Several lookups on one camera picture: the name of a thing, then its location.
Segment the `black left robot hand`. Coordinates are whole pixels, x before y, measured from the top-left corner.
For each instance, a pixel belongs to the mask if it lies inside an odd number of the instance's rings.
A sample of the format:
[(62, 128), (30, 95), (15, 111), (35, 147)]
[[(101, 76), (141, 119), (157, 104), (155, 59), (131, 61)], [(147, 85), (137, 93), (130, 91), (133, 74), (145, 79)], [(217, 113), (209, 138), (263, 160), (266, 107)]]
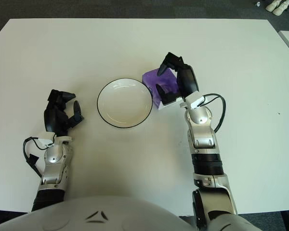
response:
[(44, 111), (44, 124), (47, 132), (54, 132), (57, 137), (67, 136), (70, 128), (84, 120), (78, 101), (74, 101), (74, 115), (72, 117), (68, 117), (65, 112), (66, 103), (74, 98), (76, 95), (73, 93), (51, 90)]

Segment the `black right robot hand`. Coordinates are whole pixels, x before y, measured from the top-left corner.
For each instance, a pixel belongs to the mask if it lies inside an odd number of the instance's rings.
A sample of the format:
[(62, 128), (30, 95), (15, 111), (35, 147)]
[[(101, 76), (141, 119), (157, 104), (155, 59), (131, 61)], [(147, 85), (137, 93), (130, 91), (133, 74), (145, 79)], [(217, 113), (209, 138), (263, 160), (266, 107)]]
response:
[(161, 76), (169, 68), (177, 73), (176, 87), (171, 87), (171, 89), (166, 92), (161, 84), (156, 84), (157, 92), (164, 105), (176, 101), (179, 97), (182, 97), (184, 100), (190, 94), (199, 91), (193, 68), (185, 64), (181, 56), (178, 57), (168, 52), (158, 69), (157, 76)]

